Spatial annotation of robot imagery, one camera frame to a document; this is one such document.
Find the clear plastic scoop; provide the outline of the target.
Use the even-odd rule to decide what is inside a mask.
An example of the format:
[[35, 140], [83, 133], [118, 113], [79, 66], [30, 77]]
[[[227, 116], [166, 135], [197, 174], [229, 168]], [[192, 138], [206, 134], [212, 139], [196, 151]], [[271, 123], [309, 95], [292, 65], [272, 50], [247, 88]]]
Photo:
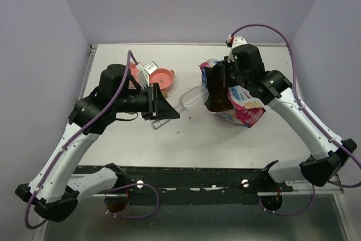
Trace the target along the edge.
[[[180, 114], [184, 111], [195, 111], [205, 104], [205, 102], [208, 100], [208, 97], [209, 92], [207, 88], [199, 85], [181, 95], [178, 99], [178, 105], [176, 105], [174, 108]], [[171, 119], [153, 121], [151, 123], [151, 127], [153, 130], [158, 130], [170, 121]]]

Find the pink pet food bag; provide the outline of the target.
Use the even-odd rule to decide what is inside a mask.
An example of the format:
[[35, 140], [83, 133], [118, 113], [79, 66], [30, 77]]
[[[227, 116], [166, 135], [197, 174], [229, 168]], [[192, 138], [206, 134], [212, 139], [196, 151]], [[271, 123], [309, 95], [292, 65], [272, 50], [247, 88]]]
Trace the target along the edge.
[[[199, 65], [202, 86], [206, 87], [206, 69], [212, 67], [218, 67], [220, 69], [219, 64], [220, 61], [217, 59], [208, 59]], [[211, 113], [235, 125], [246, 126], [248, 128], [252, 127], [266, 112], [262, 102], [259, 99], [252, 97], [249, 94], [249, 91], [241, 86], [227, 88], [228, 98], [232, 103], [233, 109]]]

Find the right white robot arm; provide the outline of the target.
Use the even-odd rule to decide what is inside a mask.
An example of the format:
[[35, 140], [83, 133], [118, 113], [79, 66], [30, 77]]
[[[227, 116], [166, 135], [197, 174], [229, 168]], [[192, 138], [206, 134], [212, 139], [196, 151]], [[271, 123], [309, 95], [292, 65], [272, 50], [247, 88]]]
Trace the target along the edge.
[[234, 45], [221, 62], [226, 86], [241, 86], [252, 97], [276, 112], [302, 139], [310, 156], [275, 161], [260, 176], [259, 184], [272, 191], [285, 181], [307, 180], [323, 187], [345, 165], [357, 145], [342, 139], [300, 101], [292, 83], [279, 71], [265, 70], [259, 49], [251, 44]]

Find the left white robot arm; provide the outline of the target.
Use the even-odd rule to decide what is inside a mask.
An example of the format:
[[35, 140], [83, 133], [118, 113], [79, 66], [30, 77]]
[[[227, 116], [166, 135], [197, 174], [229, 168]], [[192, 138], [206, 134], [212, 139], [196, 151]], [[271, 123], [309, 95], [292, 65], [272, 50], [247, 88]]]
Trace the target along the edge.
[[114, 163], [71, 181], [84, 154], [116, 121], [118, 113], [139, 113], [144, 120], [178, 119], [180, 114], [164, 98], [159, 84], [135, 84], [129, 68], [111, 64], [90, 95], [78, 100], [68, 117], [64, 134], [46, 165], [30, 183], [18, 185], [15, 194], [42, 218], [62, 222], [81, 200], [99, 192], [121, 192], [127, 184], [126, 172]]

